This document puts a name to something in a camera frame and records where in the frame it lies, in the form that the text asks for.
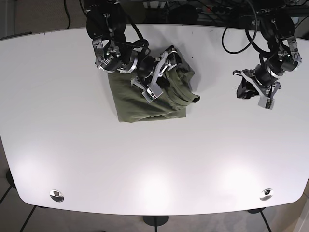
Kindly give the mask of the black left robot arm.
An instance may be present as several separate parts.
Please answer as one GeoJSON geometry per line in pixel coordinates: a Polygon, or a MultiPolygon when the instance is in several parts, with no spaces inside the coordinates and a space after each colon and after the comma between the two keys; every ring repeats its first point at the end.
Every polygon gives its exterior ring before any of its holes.
{"type": "Polygon", "coordinates": [[[237,98],[250,99],[258,96],[257,87],[268,93],[275,83],[286,73],[294,71],[302,62],[295,38],[295,28],[291,17],[284,10],[258,16],[259,28],[267,41],[269,51],[256,43],[253,48],[259,53],[260,64],[254,69],[245,69],[244,74],[256,85],[242,78],[237,89],[237,98]]]}

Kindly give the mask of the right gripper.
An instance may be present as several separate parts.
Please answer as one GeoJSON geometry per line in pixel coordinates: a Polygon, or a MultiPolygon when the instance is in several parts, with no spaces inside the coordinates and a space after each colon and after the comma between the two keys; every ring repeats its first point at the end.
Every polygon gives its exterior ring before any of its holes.
{"type": "Polygon", "coordinates": [[[131,85],[139,87],[142,91],[150,85],[159,85],[157,81],[165,71],[182,64],[178,50],[172,45],[155,58],[150,56],[150,49],[145,40],[120,45],[119,47],[114,41],[104,45],[103,40],[93,40],[95,65],[108,73],[133,74],[131,85]]]}

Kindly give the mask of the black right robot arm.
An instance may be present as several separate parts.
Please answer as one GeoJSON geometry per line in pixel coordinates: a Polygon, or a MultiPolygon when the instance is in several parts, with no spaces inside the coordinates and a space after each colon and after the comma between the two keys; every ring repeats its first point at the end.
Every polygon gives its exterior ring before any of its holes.
{"type": "Polygon", "coordinates": [[[159,57],[150,55],[149,42],[116,0],[84,0],[86,30],[92,39],[95,65],[108,73],[132,74],[132,85],[152,99],[168,86],[167,72],[181,63],[174,46],[159,57]]]}

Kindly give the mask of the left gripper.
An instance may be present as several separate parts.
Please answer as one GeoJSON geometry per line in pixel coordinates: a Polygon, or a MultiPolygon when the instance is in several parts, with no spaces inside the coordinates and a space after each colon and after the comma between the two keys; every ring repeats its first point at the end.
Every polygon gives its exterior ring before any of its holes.
{"type": "Polygon", "coordinates": [[[281,88],[279,79],[286,72],[292,72],[302,62],[299,52],[290,51],[289,48],[271,54],[266,60],[259,56],[260,64],[254,69],[233,71],[234,75],[242,77],[236,95],[239,99],[250,99],[255,96],[274,97],[275,92],[281,88]]]}

